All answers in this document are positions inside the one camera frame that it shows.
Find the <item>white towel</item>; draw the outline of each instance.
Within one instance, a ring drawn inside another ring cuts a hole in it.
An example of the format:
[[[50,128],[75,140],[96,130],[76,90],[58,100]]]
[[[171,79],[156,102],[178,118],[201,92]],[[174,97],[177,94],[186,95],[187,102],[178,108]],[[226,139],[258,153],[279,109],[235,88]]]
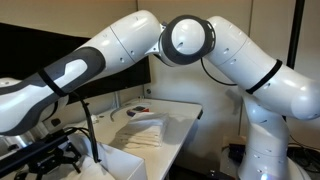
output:
[[[116,133],[115,140],[128,148],[159,147],[167,122],[167,113],[137,113]]]

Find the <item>black stripe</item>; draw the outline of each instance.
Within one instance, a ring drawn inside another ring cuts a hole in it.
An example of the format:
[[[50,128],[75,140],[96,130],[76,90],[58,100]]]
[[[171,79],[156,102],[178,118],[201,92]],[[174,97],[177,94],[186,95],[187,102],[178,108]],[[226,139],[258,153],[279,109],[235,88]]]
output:
[[[273,68],[266,74],[256,85],[254,85],[252,88],[247,89],[247,93],[253,94],[256,90],[258,90],[261,86],[263,86],[266,82],[268,82],[280,69],[282,65],[282,61],[277,59],[276,64],[273,66]]]
[[[43,81],[52,89],[53,92],[55,92],[58,96],[64,97],[68,95],[67,93],[63,92],[59,86],[56,85],[56,83],[53,82],[53,80],[50,78],[50,76],[41,69],[38,74],[43,79]]]
[[[54,115],[54,113],[57,112],[58,107],[59,107],[58,105],[59,105],[59,102],[58,102],[58,101],[54,102],[54,107],[53,107],[53,110],[52,110],[51,114],[50,114],[46,119],[44,119],[43,121],[51,118],[51,117]]]

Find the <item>table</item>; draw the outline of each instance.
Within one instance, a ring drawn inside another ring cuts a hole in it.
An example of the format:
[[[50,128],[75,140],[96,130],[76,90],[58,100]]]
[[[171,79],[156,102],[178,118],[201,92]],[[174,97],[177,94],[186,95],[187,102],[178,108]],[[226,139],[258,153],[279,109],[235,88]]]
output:
[[[94,124],[97,141],[108,144],[145,160],[147,177],[150,180],[164,179],[184,143],[192,125],[202,113],[199,104],[172,102],[154,99],[136,99],[126,103],[112,116],[113,110],[97,115],[98,122]],[[145,149],[127,149],[114,141],[115,133],[126,125],[130,117],[126,111],[138,105],[148,107],[150,112],[166,112],[170,116],[161,147]]]

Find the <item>black cable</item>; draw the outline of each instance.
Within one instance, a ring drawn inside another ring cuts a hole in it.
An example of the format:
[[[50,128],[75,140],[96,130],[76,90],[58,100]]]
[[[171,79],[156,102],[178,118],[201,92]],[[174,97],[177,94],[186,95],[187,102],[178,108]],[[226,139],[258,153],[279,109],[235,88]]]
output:
[[[213,76],[211,76],[211,75],[209,74],[209,72],[207,71],[207,69],[204,67],[203,59],[202,59],[202,58],[200,59],[200,61],[201,61],[202,69],[204,70],[204,72],[205,72],[212,80],[216,81],[217,83],[226,85],[226,86],[237,86],[237,84],[225,83],[225,82],[219,81],[219,80],[217,80],[216,78],[214,78]]]
[[[308,172],[311,172],[311,173],[320,173],[320,159],[319,157],[315,157],[315,155],[313,155],[311,152],[314,151],[314,152],[318,152],[320,151],[319,148],[315,148],[315,147],[311,147],[311,146],[307,146],[307,145],[304,145],[300,142],[298,142],[296,139],[294,139],[292,137],[292,135],[290,135],[290,138],[295,142],[295,143],[289,143],[289,145],[297,145],[297,146],[300,146],[298,148],[300,148],[300,150],[302,150],[303,154],[304,154],[304,157],[303,159],[306,161],[306,164],[302,163],[301,160],[299,160],[299,158],[297,158],[295,156],[295,152],[298,151],[298,150],[294,150],[293,153],[292,153],[292,160],[296,163],[298,163],[301,167],[303,167],[303,169],[305,171],[308,171]]]
[[[297,144],[299,144],[299,145],[302,146],[302,147],[306,147],[306,148],[309,148],[309,149],[314,149],[314,150],[320,151],[319,148],[315,148],[315,147],[312,147],[312,146],[307,146],[307,145],[304,145],[304,144],[298,142],[297,140],[295,140],[295,139],[292,137],[292,135],[290,135],[290,138],[291,138],[294,142],[296,142]]]
[[[88,129],[89,129],[89,134],[90,134],[92,156],[93,156],[94,162],[98,163],[101,160],[99,159],[97,140],[94,135],[94,128],[93,128],[93,124],[92,124],[92,120],[91,120],[91,114],[88,109],[88,104],[83,101],[83,99],[80,97],[79,94],[77,94],[76,92],[72,92],[72,93],[80,100],[82,107],[84,109],[84,112],[86,114],[86,120],[87,120],[87,125],[88,125]]]
[[[67,127],[67,128],[65,128],[64,130],[67,131],[67,130],[69,130],[69,129],[81,131],[81,132],[91,141],[91,138],[90,138],[90,136],[88,135],[89,129],[87,129],[87,128],[80,128],[80,127]]]

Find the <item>computer screen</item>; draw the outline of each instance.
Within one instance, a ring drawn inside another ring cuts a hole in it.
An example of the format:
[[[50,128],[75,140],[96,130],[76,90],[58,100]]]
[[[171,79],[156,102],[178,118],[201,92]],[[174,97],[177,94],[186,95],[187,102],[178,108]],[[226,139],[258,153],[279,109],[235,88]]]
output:
[[[25,79],[89,39],[0,23],[0,78]],[[122,72],[79,87],[76,92],[89,98],[150,81],[149,60],[145,57]],[[78,99],[69,95],[69,104],[75,101]]]

